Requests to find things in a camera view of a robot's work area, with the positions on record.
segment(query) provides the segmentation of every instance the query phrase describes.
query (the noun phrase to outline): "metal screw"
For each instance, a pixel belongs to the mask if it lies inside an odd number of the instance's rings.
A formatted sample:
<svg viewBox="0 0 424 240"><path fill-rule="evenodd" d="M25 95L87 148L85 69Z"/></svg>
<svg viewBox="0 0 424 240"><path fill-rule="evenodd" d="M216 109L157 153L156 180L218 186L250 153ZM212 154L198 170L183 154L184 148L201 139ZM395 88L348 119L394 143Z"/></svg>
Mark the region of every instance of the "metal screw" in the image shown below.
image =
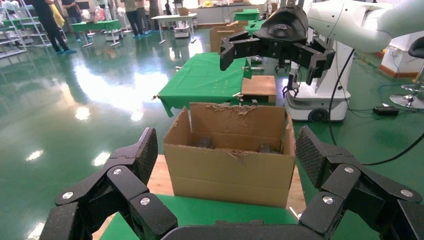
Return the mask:
<svg viewBox="0 0 424 240"><path fill-rule="evenodd" d="M143 205L143 206L146 206L147 204L149 204L150 203L150 198L148 198L148 197L143 197L141 200L140 200L140 204L141 205Z"/></svg>
<svg viewBox="0 0 424 240"><path fill-rule="evenodd" d="M74 195L74 193L71 192L71 191L68 191L67 193L62 195L62 198L63 199L70 199L72 197L72 195Z"/></svg>
<svg viewBox="0 0 424 240"><path fill-rule="evenodd" d="M322 198L322 200L324 201L324 203L326 203L326 204L333 204L333 199L331 198L331 197L329 197L329 196L325 196L325 197L323 197Z"/></svg>
<svg viewBox="0 0 424 240"><path fill-rule="evenodd" d="M400 193L403 194L404 196L409 197L409 198L413 196L412 192L405 190L405 189L400 190Z"/></svg>
<svg viewBox="0 0 424 240"><path fill-rule="evenodd" d="M122 172L120 168L113 170L113 174L118 175Z"/></svg>
<svg viewBox="0 0 424 240"><path fill-rule="evenodd" d="M354 172L354 170L352 168L350 168L350 167L345 167L344 170L346 172L348 172L348 173L353 173Z"/></svg>

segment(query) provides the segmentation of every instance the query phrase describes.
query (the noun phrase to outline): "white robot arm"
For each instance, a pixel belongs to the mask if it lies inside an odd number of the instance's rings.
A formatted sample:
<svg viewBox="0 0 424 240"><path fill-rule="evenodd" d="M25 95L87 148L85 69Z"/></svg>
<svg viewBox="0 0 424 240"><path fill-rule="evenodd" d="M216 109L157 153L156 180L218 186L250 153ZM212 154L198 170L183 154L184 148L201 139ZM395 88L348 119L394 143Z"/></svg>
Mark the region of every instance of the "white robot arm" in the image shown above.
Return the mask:
<svg viewBox="0 0 424 240"><path fill-rule="evenodd" d="M424 0L398 0L395 4L354 0L310 0L303 7L309 26L322 36L354 49L373 53L393 38L424 30Z"/></svg>

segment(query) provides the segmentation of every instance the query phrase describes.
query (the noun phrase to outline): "green tablecloth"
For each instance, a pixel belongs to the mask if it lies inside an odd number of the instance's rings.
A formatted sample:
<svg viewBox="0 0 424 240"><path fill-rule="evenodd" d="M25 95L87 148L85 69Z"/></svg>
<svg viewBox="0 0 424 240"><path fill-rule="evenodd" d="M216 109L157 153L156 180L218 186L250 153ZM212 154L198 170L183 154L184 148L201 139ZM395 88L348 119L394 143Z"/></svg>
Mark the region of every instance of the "green tablecloth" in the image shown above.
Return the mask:
<svg viewBox="0 0 424 240"><path fill-rule="evenodd" d="M216 220L250 222L263 220L266 224L295 224L283 208L210 201L196 198L157 195L178 219L178 226L211 225ZM124 218L118 213L110 222L101 240L138 240Z"/></svg>
<svg viewBox="0 0 424 240"><path fill-rule="evenodd" d="M258 20L259 9L244 9L243 11L235 12L234 21Z"/></svg>
<svg viewBox="0 0 424 240"><path fill-rule="evenodd" d="M86 23L86 22L80 22L72 24L72 28L74 32L86 32L90 30L115 30L115 29L121 29L121 24L119 20L112 20L112 21L98 21L96 23Z"/></svg>
<svg viewBox="0 0 424 240"><path fill-rule="evenodd" d="M254 32L258 31L264 23L265 20L250 20L244 29L252 35Z"/></svg>
<svg viewBox="0 0 424 240"><path fill-rule="evenodd" d="M238 103L233 95L242 91L243 77L252 77L251 70L242 68L245 66L248 66L246 58L235 59L226 71L221 71L219 54L196 54L171 78L158 97L169 116L172 116L172 107L188 108L191 102Z"/></svg>

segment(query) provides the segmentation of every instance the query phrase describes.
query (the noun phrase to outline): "black robotic finger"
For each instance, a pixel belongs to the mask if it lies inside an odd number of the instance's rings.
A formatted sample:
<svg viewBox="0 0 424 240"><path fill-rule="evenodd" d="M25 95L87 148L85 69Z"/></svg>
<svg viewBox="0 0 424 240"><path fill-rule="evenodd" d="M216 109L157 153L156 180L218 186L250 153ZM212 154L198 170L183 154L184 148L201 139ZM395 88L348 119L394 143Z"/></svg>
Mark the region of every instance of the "black robotic finger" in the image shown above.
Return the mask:
<svg viewBox="0 0 424 240"><path fill-rule="evenodd" d="M227 68L233 63L236 57L236 48L232 43L223 43L221 45L221 58L219 60L219 68L221 71L227 70Z"/></svg>
<svg viewBox="0 0 424 240"><path fill-rule="evenodd" d="M252 56L253 45L258 42L259 39L251 38L247 31L223 37L221 39L221 58L219 65L221 71L225 71L233 63L234 59Z"/></svg>

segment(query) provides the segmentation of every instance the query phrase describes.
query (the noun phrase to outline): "green floor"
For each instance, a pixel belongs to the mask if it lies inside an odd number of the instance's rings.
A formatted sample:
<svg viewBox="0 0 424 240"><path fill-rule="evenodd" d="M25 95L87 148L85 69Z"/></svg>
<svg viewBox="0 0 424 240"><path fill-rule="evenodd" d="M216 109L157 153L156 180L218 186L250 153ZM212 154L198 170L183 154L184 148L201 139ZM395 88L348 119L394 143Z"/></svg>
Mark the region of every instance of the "green floor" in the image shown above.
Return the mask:
<svg viewBox="0 0 424 240"><path fill-rule="evenodd" d="M31 48L0 60L1 239L26 239L45 221L57 193L99 170L108 153L135 143L144 128L156 128L159 140L165 136L174 119L152 96L175 74L176 66L195 53L209 51L208 31L198 30L196 35L198 40L190 44L187 39L171 40L172 33L167 32L163 45L158 44L158 33L137 41L126 36L116 48L95 36L88 49L70 36L70 46L78 50L72 56ZM380 104L380 85L406 81L381 74L378 64L373 56L354 61L349 82L352 108L372 108ZM266 66L258 74L272 75L273 69ZM386 87L383 100L399 92L399 87ZM283 103L281 96L277 103ZM368 118L348 112L334 130L339 145L366 163L400 152L421 134L424 124L421 113L380 120L362 115ZM296 123L295 130L304 124ZM308 125L330 142L326 124ZM420 144L396 162L370 168L424 194L423 153ZM302 180L309 201L315 190ZM348 213L334 239L348 239L354 233L363 234L359 239L375 236Z"/></svg>

